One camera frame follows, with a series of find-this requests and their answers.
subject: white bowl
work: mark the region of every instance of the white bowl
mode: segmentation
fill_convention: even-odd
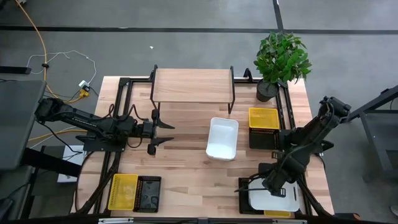
[[[206,154],[212,159],[231,161],[236,156],[239,123],[233,119],[212,118]]]

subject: black flower pot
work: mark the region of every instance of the black flower pot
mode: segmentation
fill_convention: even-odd
[[[256,97],[261,102],[267,102],[278,94],[279,86],[277,83],[264,82],[257,83]]]

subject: wooden shelf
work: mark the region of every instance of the wooden shelf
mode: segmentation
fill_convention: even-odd
[[[230,69],[157,69],[153,101],[156,103],[232,103],[231,72]]]

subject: yellow plastic crate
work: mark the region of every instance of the yellow plastic crate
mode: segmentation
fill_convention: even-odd
[[[115,174],[109,196],[109,210],[132,210],[136,200],[138,175]]]
[[[264,210],[264,215],[274,218],[294,218],[293,212]]]
[[[278,110],[270,108],[249,108],[249,127],[279,129]]]

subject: white cable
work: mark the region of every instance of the white cable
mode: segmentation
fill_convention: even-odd
[[[76,126],[72,126],[72,127],[69,127],[69,128],[65,128],[65,129],[63,129],[63,130],[61,130],[61,131],[66,131],[66,130],[69,130],[69,129],[72,129],[72,128],[76,128]],[[51,136],[45,138],[44,140],[42,140],[41,142],[37,143],[36,145],[34,145],[34,146],[30,147],[30,148],[33,149],[34,147],[38,146],[39,144],[42,144],[43,142],[49,140],[49,139],[52,138],[52,137],[54,137],[54,135],[51,135]]]
[[[93,81],[94,77],[95,77],[96,74],[97,74],[97,68],[95,67],[95,61],[92,60],[91,58],[89,58],[87,55],[78,52],[77,50],[70,50],[70,51],[68,51],[68,52],[47,53],[47,55],[55,55],[55,56],[52,57],[50,60],[48,60],[47,63],[49,63],[51,60],[53,60],[56,56],[58,56],[58,55],[60,55],[60,54],[63,54],[67,59],[70,59],[70,57],[68,57],[67,54],[69,54],[69,53],[71,53],[71,52],[74,52],[74,53],[76,53],[76,54],[80,54],[81,56],[84,56],[84,57],[86,57],[86,59],[88,59],[88,60],[90,60],[90,61],[93,62],[93,65],[94,65],[94,75],[92,76],[92,78],[91,78],[91,79],[89,80],[89,82],[88,82],[88,84],[90,84],[91,81]],[[30,63],[30,60],[32,59],[32,57],[44,57],[44,55],[31,55],[31,56],[29,57],[28,61],[27,61],[26,67],[29,67],[29,63]],[[40,72],[37,72],[37,73],[31,72],[31,73],[32,73],[32,74],[35,74],[35,75],[38,75],[38,74],[40,74],[40,73],[42,73],[42,72],[44,72],[44,68],[43,68]]]

